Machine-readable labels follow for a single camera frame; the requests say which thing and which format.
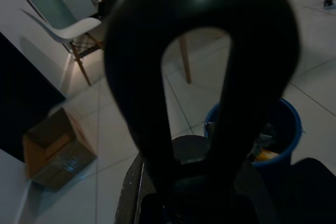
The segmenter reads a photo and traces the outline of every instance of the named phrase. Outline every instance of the blue trash bin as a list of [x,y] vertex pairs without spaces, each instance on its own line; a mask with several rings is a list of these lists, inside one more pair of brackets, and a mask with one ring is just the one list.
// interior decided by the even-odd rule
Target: blue trash bin
[[[208,113],[204,123],[204,136],[208,138],[208,132],[205,124],[207,122],[216,122],[218,118],[218,107],[216,104]],[[285,99],[280,99],[274,110],[270,114],[269,123],[277,132],[278,142],[282,151],[279,156],[264,162],[255,162],[253,165],[264,177],[275,178],[282,170],[290,166],[291,154],[298,145],[302,127],[301,120],[295,108]]]

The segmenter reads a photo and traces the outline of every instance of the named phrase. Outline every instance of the white tile floor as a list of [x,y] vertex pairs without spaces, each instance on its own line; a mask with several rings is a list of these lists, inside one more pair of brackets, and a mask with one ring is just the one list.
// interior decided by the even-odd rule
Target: white tile floor
[[[315,157],[336,172],[336,13],[318,8],[322,0],[291,0],[298,18],[303,51],[284,97],[297,109],[304,133],[293,162]],[[203,135],[202,122],[218,102],[229,37],[211,29],[187,35],[192,83],[184,79],[177,42],[163,59],[163,81],[173,137]],[[84,58],[92,87],[77,68],[64,107],[75,116],[97,151],[98,159],[62,190],[45,191],[36,223],[113,223],[125,173],[137,149],[109,92],[102,51]]]

